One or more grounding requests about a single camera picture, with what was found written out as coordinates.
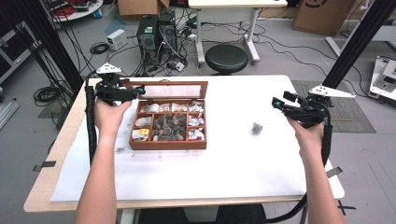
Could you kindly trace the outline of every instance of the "white power adapter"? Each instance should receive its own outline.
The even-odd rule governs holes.
[[[111,45],[111,49],[118,50],[128,44],[125,31],[119,29],[111,35],[107,36],[107,41]]]
[[[177,71],[181,72],[181,70],[183,70],[183,68],[184,68],[184,64],[183,63],[177,63],[176,64]]]

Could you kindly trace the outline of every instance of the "cardboard box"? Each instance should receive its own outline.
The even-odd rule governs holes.
[[[170,0],[119,0],[121,16],[160,15],[163,7],[169,7]]]
[[[356,0],[304,0],[298,6],[293,30],[335,36]]]
[[[133,150],[206,149],[207,81],[129,81],[144,86],[129,143]]]

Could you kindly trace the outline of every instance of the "stool seat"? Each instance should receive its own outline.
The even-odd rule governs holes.
[[[207,65],[221,75],[239,72],[248,64],[247,54],[234,45],[216,45],[205,55]]]

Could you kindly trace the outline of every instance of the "black pants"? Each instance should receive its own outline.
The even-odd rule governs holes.
[[[183,208],[142,209],[139,224],[190,224]],[[266,216],[260,203],[222,205],[215,224],[265,224]]]

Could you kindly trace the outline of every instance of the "wooden box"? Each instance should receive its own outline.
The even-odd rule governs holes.
[[[129,143],[133,150],[206,149],[207,81],[123,81],[144,85]]]

